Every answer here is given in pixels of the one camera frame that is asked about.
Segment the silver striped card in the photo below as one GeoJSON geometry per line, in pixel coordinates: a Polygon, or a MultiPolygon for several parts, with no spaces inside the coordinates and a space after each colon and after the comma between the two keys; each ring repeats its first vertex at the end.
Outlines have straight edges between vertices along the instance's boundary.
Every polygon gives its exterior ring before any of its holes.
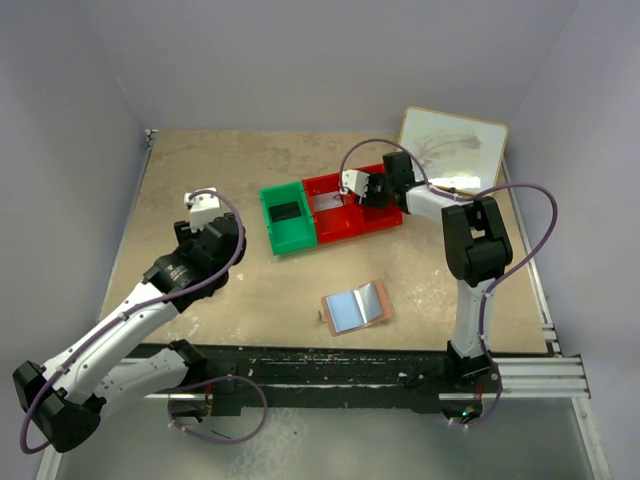
{"type": "Polygon", "coordinates": [[[344,206],[343,197],[339,192],[328,192],[312,197],[313,208],[316,212],[323,212],[344,206]]]}

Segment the pink leather card holder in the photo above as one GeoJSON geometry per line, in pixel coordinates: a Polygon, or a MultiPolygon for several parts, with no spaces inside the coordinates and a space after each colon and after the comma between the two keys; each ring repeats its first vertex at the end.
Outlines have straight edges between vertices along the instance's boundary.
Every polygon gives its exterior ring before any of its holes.
{"type": "Polygon", "coordinates": [[[332,336],[342,336],[391,320],[394,308],[381,280],[321,298],[318,319],[332,336]]]}

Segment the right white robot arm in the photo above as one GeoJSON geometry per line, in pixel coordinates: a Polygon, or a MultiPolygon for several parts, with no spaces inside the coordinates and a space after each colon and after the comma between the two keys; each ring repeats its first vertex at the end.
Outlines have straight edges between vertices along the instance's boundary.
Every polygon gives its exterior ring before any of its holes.
{"type": "Polygon", "coordinates": [[[382,173],[342,173],[342,187],[365,208],[394,206],[441,225],[446,264],[457,281],[456,319],[447,342],[445,377],[475,379],[491,369],[493,284],[513,260],[499,206],[491,197],[472,200],[418,181],[412,158],[405,152],[384,155],[383,166],[382,173]]]}

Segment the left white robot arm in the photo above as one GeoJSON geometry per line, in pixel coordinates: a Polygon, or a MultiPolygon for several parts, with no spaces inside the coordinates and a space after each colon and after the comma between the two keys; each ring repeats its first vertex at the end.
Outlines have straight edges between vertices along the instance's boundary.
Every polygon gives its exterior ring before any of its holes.
{"type": "Polygon", "coordinates": [[[153,263],[117,309],[60,354],[42,364],[25,361],[14,370],[25,413],[19,439],[24,453],[38,451],[27,444],[31,424],[60,453],[88,439],[114,390],[107,379],[112,369],[149,334],[223,288],[229,269],[244,256],[244,229],[233,213],[196,233],[186,221],[175,223],[174,230],[176,249],[153,263]]]}

